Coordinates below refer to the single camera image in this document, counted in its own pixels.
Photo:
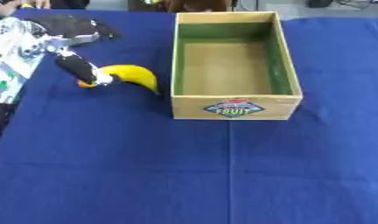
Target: floor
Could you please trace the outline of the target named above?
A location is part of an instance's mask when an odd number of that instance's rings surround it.
[[[138,1],[143,0],[91,0],[90,10],[138,10],[142,6]],[[307,18],[307,17],[377,17],[378,4],[371,4],[364,10],[333,3],[324,9],[309,9],[305,7],[306,0],[240,0],[238,11],[277,11],[281,18]]]

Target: banana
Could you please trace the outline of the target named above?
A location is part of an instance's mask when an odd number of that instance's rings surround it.
[[[115,75],[122,82],[132,82],[146,87],[158,95],[157,77],[147,68],[132,65],[114,65],[99,68],[104,74]],[[88,85],[79,80],[79,87],[93,88],[96,85]]]
[[[22,3],[21,8],[34,8],[34,7],[32,7],[32,5],[28,3]]]

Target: wooden crate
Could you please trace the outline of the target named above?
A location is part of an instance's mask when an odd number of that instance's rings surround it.
[[[176,119],[286,120],[302,99],[275,12],[177,15]]]

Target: fruit label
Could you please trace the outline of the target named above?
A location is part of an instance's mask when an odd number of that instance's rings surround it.
[[[264,108],[249,102],[248,99],[234,98],[204,108],[217,115],[233,118],[246,116],[264,110]]]

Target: table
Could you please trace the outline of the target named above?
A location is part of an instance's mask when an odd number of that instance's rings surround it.
[[[0,141],[0,224],[378,223],[378,19],[283,23],[304,89],[289,121],[174,121],[174,15],[71,12],[124,36],[80,55],[148,67],[164,97],[79,89],[46,58]]]

